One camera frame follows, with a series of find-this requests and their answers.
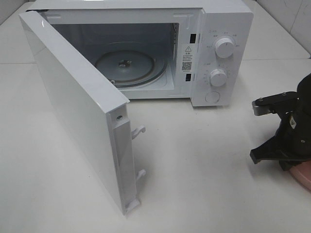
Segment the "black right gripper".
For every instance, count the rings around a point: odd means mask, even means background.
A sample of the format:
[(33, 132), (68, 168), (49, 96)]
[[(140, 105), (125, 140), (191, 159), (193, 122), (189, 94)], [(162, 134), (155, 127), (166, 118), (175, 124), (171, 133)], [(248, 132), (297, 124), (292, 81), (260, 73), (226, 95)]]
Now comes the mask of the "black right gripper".
[(295, 111), (281, 120), (276, 138), (270, 138), (250, 151), (254, 164), (263, 160), (279, 161), (283, 170), (311, 159), (311, 116)]

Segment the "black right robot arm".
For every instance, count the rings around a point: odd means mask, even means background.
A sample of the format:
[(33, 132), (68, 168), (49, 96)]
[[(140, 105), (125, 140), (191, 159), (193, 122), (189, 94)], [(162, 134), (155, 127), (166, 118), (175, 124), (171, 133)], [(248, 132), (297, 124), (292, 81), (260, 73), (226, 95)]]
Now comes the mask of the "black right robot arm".
[(311, 76), (307, 75), (297, 90), (252, 101), (254, 115), (277, 114), (281, 121), (275, 135), (250, 151), (254, 164), (278, 161), (289, 170), (311, 159)]

